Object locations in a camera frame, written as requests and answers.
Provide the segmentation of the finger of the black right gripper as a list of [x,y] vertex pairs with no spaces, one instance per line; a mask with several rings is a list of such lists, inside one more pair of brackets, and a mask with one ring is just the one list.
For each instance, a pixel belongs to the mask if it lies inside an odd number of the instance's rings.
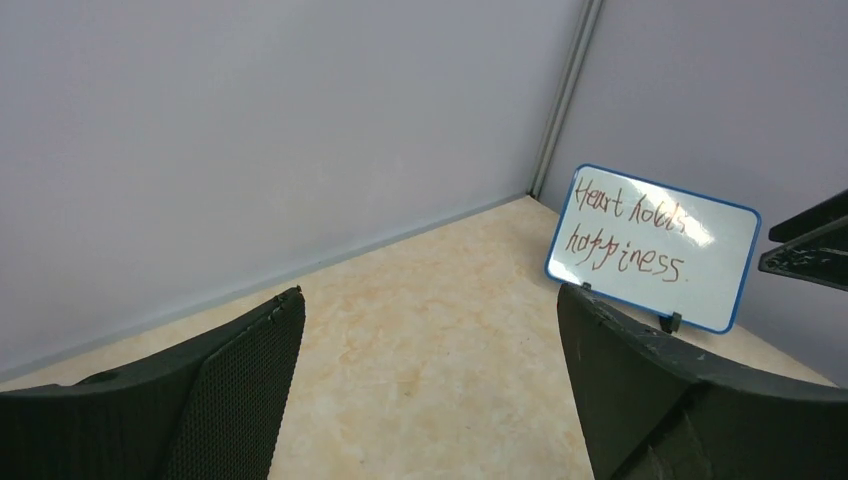
[[778,246],[760,256],[760,271],[847,289],[846,191],[773,226],[768,239]]

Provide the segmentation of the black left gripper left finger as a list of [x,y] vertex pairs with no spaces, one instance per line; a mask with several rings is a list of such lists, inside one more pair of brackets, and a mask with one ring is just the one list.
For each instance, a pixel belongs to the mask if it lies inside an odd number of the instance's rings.
[[1,395],[5,479],[264,479],[306,320],[299,287],[72,385]]

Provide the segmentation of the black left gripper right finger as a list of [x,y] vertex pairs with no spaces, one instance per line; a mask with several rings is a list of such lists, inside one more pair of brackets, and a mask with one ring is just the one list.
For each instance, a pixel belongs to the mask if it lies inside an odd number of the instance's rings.
[[598,479],[843,479],[847,393],[713,354],[569,284],[561,343]]

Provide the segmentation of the blue-framed small whiteboard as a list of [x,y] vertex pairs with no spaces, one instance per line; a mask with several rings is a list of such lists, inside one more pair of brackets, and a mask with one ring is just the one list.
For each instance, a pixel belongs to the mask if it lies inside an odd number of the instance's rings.
[[724,334],[737,311],[760,214],[726,200],[582,164],[545,272],[661,317]]

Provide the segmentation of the black whiteboard foot clip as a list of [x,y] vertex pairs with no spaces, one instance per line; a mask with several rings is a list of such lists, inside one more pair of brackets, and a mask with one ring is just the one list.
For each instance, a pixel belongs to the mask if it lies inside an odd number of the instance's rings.
[[658,322],[660,329],[667,334],[676,333],[681,324],[682,324],[682,316],[679,312],[673,312],[670,316],[662,316],[658,317]]

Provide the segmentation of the aluminium corner post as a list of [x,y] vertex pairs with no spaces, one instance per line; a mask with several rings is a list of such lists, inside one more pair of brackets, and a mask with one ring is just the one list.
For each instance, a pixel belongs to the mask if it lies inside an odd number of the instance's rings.
[[539,144],[533,174],[526,193],[538,199],[544,187],[554,152],[568,113],[594,31],[605,5],[604,0],[585,0],[566,51],[553,103]]

